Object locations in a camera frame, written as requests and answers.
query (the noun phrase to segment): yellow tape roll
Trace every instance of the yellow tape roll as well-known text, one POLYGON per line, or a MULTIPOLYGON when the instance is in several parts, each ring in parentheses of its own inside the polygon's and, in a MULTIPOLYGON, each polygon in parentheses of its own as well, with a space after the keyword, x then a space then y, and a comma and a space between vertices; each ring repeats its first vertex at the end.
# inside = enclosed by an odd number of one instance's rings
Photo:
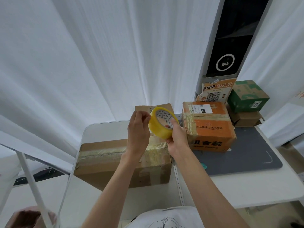
POLYGON ((149 122, 149 129, 151 132, 162 139, 170 138, 172 136, 173 129, 171 120, 176 120, 178 122, 175 115, 164 107, 155 107, 150 115, 151 119, 149 122), (162 125, 160 121, 165 125, 169 125, 170 128, 162 125))

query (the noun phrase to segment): person's left hand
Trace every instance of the person's left hand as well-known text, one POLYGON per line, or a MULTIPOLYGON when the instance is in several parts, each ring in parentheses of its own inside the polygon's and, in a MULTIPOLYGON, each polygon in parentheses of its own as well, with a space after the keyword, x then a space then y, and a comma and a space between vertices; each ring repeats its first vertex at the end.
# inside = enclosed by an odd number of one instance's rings
POLYGON ((150 139, 148 123, 151 115, 146 111, 134 111, 128 125, 126 155, 138 162, 145 152, 150 139))

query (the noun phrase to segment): forearm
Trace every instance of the forearm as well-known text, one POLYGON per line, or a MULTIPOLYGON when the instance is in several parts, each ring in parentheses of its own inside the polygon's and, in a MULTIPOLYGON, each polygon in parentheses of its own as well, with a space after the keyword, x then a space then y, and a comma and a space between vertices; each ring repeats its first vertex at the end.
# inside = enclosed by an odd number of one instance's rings
POLYGON ((82 228, 117 228, 136 161, 123 155, 82 228))
POLYGON ((187 147, 175 157, 203 224, 208 227, 249 227, 215 186, 187 147))

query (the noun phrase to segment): white circle logo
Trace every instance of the white circle logo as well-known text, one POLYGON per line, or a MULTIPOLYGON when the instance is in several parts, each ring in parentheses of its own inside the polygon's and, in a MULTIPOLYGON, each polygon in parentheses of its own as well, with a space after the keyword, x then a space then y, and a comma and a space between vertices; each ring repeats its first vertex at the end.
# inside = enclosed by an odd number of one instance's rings
POLYGON ((216 69, 218 71, 225 71, 229 69, 234 63, 234 55, 233 54, 226 54, 217 61, 216 63, 216 69))

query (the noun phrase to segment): hand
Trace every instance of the hand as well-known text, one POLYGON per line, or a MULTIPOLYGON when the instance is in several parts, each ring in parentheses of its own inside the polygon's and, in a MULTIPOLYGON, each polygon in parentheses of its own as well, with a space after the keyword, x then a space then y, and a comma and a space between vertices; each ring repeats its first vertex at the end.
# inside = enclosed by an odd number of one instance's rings
POLYGON ((126 155, 135 162, 139 162, 145 152, 150 139, 148 123, 151 115, 146 111, 134 111, 128 125, 128 141, 126 155))
POLYGON ((181 127, 176 120, 171 120, 173 125, 172 137, 167 139, 168 150, 173 158, 180 155, 181 152, 189 148, 187 141, 187 133, 185 128, 181 127))

